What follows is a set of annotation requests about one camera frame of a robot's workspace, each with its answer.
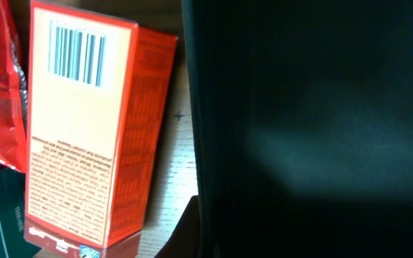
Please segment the teal cookies box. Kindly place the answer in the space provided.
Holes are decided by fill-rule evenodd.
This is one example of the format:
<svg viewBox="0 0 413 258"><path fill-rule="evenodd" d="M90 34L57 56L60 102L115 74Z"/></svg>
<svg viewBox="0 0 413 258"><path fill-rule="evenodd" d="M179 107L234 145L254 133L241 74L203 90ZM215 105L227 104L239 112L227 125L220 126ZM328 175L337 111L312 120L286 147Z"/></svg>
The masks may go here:
<svg viewBox="0 0 413 258"><path fill-rule="evenodd" d="M0 165L0 258L31 258L40 248L24 238L25 175Z"/></svg>

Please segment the orange snack box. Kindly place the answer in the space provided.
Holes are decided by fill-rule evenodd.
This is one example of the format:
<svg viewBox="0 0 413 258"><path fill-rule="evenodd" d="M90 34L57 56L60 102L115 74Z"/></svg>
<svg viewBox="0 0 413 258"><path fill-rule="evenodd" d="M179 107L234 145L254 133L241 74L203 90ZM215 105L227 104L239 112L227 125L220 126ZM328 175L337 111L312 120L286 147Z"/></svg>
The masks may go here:
<svg viewBox="0 0 413 258"><path fill-rule="evenodd" d="M134 257L177 37L31 3L28 242L64 257Z"/></svg>

